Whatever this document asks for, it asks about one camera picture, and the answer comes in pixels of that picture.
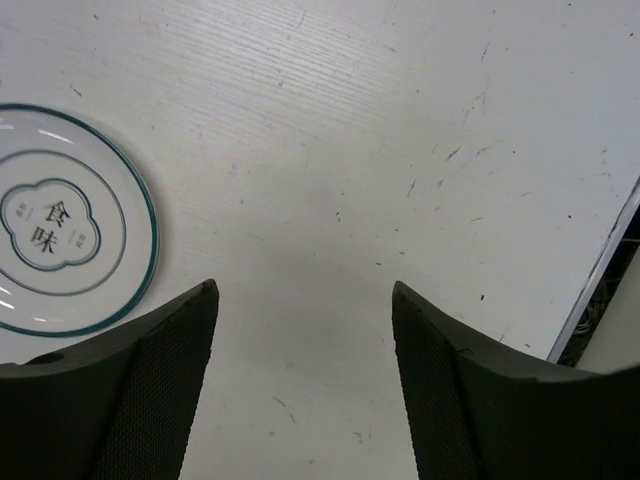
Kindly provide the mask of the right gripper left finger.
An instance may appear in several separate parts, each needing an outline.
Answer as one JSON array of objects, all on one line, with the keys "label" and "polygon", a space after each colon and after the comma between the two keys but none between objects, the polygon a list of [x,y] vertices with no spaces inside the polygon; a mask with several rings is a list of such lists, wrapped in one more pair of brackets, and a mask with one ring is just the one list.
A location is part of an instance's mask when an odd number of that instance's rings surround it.
[{"label": "right gripper left finger", "polygon": [[2,478],[178,478],[218,307],[208,279],[92,338],[2,365]]}]

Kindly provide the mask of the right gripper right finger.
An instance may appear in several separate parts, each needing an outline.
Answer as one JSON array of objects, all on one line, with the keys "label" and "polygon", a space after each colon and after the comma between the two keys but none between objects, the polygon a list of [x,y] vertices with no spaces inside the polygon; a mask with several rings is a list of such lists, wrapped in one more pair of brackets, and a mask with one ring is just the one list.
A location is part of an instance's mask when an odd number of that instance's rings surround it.
[{"label": "right gripper right finger", "polygon": [[395,354],[422,479],[635,479],[639,370],[598,374],[508,347],[403,282]]}]

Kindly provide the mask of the white plate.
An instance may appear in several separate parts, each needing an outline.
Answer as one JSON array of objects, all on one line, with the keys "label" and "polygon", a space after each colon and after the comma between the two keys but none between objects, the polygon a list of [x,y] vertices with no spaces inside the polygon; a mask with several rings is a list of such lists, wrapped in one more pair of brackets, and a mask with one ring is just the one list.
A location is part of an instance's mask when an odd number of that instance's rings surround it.
[{"label": "white plate", "polygon": [[129,156],[67,113],[1,107],[1,326],[69,338],[126,317],[160,256],[159,219]]}]

